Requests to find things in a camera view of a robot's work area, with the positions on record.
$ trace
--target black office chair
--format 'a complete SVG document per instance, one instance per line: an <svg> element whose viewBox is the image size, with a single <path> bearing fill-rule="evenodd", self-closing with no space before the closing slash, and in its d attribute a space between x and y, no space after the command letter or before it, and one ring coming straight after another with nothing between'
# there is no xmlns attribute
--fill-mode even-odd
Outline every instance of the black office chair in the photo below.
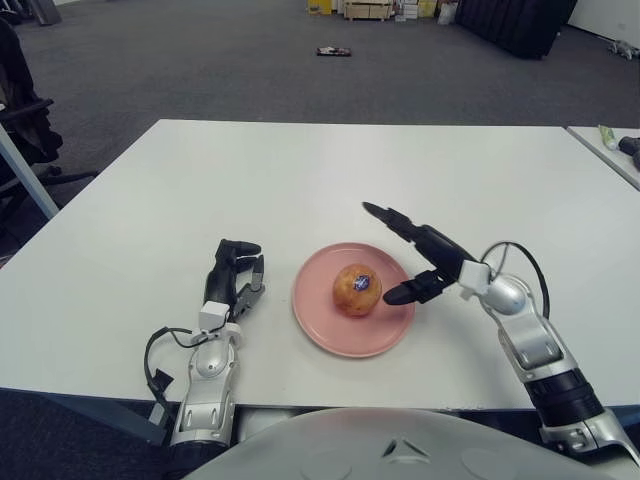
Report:
<svg viewBox="0 0 640 480"><path fill-rule="evenodd" d="M50 163L58 158L62 137L50 129L47 115L53 100L41 99L33 91L33 79L20 47L20 40L13 28L0 19L0 124L9 134L29 165ZM97 171L62 175L60 167L49 166L38 174L40 182L47 185L75 182L98 175ZM0 227L27 197L27 191L17 180L4 159L0 161Z"/></svg>

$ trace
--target white countertop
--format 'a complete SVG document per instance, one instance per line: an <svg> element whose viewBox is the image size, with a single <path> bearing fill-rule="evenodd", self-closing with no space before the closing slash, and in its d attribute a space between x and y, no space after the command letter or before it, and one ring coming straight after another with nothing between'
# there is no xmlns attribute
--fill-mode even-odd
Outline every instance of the white countertop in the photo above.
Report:
<svg viewBox="0 0 640 480"><path fill-rule="evenodd" d="M429 223L480 255L524 243L551 320L605 404L640 403L640 197L561 128L161 120L0 270L0 386L151 399L142 358L164 326L195 328L222 237L262 245L267 292L241 320L238 403L530 408L496 327L451 287L407 336L369 359L316 347L290 304L314 251L356 241L409 275L429 265L366 200ZM532 280L522 261L507 270ZM176 377L170 338L152 368Z"/></svg>
<svg viewBox="0 0 640 480"><path fill-rule="evenodd" d="M609 150L602 143L602 136L597 127L569 127L569 133L576 137L580 143L600 157L618 175L640 190L640 171L635 167L631 157L620 150ZM613 128L616 141L622 137L640 137L640 128Z"/></svg>

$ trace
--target gray carpet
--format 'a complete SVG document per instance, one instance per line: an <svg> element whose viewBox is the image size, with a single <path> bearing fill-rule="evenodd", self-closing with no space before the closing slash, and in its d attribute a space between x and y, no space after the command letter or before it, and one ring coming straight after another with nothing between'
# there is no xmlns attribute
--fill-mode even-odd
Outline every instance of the gray carpet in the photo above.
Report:
<svg viewBox="0 0 640 480"><path fill-rule="evenodd" d="M17 27L65 171L102 169L159 118L382 124L640 124L639 64L570 27L544 61L457 26L312 17L304 0L84 0ZM338 45L352 58L317 58ZM86 183L52 188L64 204ZM43 223L28 202L0 252Z"/></svg>

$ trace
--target pink plate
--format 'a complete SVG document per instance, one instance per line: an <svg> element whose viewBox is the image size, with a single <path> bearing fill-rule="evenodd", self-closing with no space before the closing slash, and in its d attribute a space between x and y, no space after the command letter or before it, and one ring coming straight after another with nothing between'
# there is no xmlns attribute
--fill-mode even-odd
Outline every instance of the pink plate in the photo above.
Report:
<svg viewBox="0 0 640 480"><path fill-rule="evenodd" d="M333 281L352 263L371 267L382 292L408 280L402 267L362 243L338 243L314 253L300 269L293 287L293 311L302 329L322 348L347 357L370 357L397 344L413 320L413 304L392 307L382 299L365 317L344 315L333 304Z"/></svg>

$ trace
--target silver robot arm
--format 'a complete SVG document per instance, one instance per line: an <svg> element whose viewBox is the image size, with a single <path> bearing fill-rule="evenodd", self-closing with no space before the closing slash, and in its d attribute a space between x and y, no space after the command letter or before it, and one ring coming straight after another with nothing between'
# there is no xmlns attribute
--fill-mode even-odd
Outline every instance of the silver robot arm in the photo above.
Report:
<svg viewBox="0 0 640 480"><path fill-rule="evenodd" d="M477 296L496 322L502 348L542 420L543 441L570 455L619 445L640 466L638 451L613 412L602 407L549 319L536 311L531 291L522 280L495 276L489 265L478 262L429 225L416 226L390 208L371 203L363 206L401 238L412 242L435 266L386 292L386 303L424 303L459 283L463 295Z"/></svg>
<svg viewBox="0 0 640 480"><path fill-rule="evenodd" d="M614 413L602 407L551 322L537 312L529 287L512 275L491 275L487 264L465 260L463 297L477 296L496 322L500 344L542 420L542 440L569 455L622 446L640 466Z"/></svg>
<svg viewBox="0 0 640 480"><path fill-rule="evenodd" d="M170 442L164 480L174 480L224 453L232 443L233 385L239 366L242 329L235 323L265 291L264 258L258 245L222 240L207 276L194 353L188 366L189 389L180 405ZM236 293L236 275L252 270L251 282Z"/></svg>

